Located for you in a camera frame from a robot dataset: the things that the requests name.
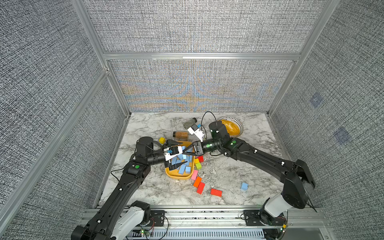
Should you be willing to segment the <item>blue block tall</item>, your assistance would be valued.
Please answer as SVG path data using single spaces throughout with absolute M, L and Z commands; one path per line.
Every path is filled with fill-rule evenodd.
M 178 173 L 179 173 L 180 175 L 183 175 L 184 172 L 185 172 L 185 169 L 186 169 L 186 165 L 181 165 L 180 168 L 179 168 Z

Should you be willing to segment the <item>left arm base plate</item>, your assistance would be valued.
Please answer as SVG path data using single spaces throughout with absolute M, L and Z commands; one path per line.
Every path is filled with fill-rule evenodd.
M 165 222 L 165 211 L 151 211 L 151 215 L 147 220 L 144 220 L 140 226 L 149 228 L 149 227 L 163 227 Z

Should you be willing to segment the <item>yellow plastic tray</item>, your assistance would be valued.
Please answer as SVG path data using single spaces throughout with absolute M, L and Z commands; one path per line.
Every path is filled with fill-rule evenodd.
M 191 177 L 194 177 L 194 175 L 197 173 L 196 161 L 199 162 L 195 156 L 178 155 L 171 159 L 171 164 L 175 165 L 178 163 L 183 163 L 183 165 L 174 170 L 169 170 L 167 167 L 165 168 L 165 173 L 172 179 L 188 180 Z

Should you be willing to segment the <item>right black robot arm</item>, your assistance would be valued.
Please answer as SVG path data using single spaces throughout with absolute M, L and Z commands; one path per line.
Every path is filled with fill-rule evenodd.
M 227 158 L 250 164 L 283 183 L 281 193 L 267 199 L 259 210 L 258 220 L 264 225 L 272 225 L 285 211 L 304 209 L 310 202 L 310 194 L 316 184 L 306 162 L 281 159 L 258 150 L 244 140 L 232 138 L 220 121 L 209 124 L 209 130 L 211 139 L 193 142 L 183 153 L 200 157 L 218 151 Z

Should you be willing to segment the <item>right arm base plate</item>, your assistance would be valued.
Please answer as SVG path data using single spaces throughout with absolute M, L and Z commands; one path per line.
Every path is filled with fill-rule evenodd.
M 259 210 L 244 210 L 242 219 L 247 226 L 283 226 L 287 224 L 287 219 L 283 214 L 278 217 L 270 217 L 266 213 L 261 213 Z

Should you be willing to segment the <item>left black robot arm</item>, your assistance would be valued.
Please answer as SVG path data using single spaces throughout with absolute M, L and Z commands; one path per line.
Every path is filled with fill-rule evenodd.
M 125 240 L 136 226 L 149 222 L 150 204 L 135 201 L 125 214 L 123 210 L 150 173 L 152 165 L 164 164 L 167 168 L 172 167 L 172 158 L 183 153 L 181 144 L 167 140 L 162 145 L 151 137 L 140 138 L 110 197 L 84 227 L 77 226 L 74 229 L 71 239 Z

